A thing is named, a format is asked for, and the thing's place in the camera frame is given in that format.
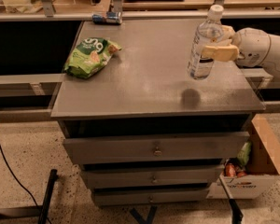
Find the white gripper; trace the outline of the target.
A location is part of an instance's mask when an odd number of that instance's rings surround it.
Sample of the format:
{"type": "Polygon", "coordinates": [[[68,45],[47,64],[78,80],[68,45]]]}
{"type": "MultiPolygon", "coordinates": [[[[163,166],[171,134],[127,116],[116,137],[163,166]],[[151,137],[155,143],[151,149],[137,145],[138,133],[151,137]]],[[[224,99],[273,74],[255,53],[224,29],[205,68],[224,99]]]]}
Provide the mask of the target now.
{"type": "Polygon", "coordinates": [[[203,57],[220,62],[235,60],[235,63],[242,67],[262,65],[271,46],[267,33],[254,28],[244,28],[235,33],[229,25],[223,25],[222,30],[222,42],[228,46],[205,46],[203,57]]]}

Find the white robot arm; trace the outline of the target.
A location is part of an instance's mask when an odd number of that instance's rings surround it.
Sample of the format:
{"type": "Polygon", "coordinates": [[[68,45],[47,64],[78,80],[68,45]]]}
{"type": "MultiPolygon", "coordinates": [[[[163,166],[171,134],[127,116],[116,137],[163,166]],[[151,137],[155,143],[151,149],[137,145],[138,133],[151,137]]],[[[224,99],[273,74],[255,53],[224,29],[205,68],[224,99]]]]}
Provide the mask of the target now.
{"type": "Polygon", "coordinates": [[[235,32],[226,25],[223,31],[223,40],[203,45],[202,56],[219,62],[233,61],[240,67],[258,66],[280,79],[280,35],[249,27],[235,32]]]}

